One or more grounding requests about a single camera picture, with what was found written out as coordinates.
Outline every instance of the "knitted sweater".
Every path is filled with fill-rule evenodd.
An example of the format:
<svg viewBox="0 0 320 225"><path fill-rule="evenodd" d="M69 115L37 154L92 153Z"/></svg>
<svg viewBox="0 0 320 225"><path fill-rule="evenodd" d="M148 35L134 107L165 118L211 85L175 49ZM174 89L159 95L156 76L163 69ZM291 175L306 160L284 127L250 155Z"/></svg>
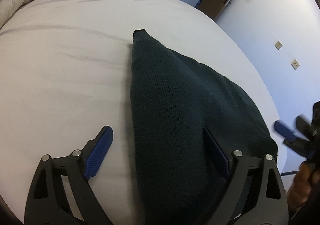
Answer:
<svg viewBox="0 0 320 225"><path fill-rule="evenodd" d="M208 126L232 150L277 157L254 102L210 67L133 34L131 107L145 224L192 224L225 184L204 150Z"/></svg>

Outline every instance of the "hand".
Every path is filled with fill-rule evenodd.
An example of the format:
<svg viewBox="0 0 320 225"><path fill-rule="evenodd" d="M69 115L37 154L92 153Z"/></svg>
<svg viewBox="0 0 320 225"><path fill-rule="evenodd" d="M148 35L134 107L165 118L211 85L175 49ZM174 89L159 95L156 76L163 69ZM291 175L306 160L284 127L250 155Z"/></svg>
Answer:
<svg viewBox="0 0 320 225"><path fill-rule="evenodd" d="M314 164L303 162L300 165L299 172L287 193L289 211L298 211L308 200L313 187L320 181L320 170L314 170Z"/></svg>

